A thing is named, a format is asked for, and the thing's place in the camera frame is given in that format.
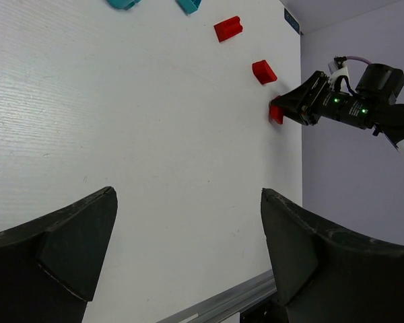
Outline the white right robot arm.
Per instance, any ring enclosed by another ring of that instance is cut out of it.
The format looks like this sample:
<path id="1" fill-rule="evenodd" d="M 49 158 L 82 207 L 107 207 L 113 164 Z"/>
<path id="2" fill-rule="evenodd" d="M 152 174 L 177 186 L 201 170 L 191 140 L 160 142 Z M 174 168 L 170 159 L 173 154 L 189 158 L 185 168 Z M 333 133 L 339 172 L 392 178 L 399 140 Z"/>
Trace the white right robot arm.
<path id="1" fill-rule="evenodd" d="M 359 129 L 382 133 L 399 149 L 404 146 L 404 104 L 397 98 L 404 86 L 404 72 L 379 63 L 369 64 L 355 90 L 349 77 L 329 77 L 315 71 L 302 85 L 269 103 L 272 120 L 282 124 L 289 118 L 314 126 L 328 118 Z"/>

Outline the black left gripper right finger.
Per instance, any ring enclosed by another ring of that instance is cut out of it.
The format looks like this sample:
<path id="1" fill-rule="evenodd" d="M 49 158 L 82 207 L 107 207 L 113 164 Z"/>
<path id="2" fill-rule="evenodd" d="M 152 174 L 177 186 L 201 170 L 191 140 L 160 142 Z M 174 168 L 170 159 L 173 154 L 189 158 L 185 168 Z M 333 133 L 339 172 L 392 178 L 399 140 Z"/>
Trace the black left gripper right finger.
<path id="1" fill-rule="evenodd" d="M 359 234 L 268 188 L 261 219 L 290 322 L 404 322 L 404 246 Z"/>

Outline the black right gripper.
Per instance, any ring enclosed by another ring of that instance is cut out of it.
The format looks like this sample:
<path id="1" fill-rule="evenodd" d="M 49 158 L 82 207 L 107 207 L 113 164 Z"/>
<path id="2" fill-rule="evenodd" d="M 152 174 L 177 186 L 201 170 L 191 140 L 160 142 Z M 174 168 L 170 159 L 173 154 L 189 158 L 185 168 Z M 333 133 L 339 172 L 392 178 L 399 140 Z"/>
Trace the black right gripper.
<path id="1" fill-rule="evenodd" d="M 279 111 L 284 118 L 301 125 L 315 125 L 329 118 L 359 129 L 374 129 L 387 137 L 404 137 L 404 104 L 397 98 L 404 87 L 404 72 L 383 64 L 370 64 L 355 90 L 344 81 L 347 91 L 331 85 L 322 71 L 314 72 L 301 86 L 279 98 Z"/>

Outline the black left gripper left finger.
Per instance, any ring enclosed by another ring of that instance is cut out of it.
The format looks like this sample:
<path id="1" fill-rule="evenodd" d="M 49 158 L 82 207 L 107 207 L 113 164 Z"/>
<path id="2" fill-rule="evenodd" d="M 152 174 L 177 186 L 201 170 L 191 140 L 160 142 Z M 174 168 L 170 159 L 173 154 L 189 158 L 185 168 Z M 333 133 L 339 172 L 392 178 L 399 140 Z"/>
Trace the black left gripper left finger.
<path id="1" fill-rule="evenodd" d="M 104 187 L 0 232 L 0 322 L 81 322 L 94 298 L 118 200 Z"/>

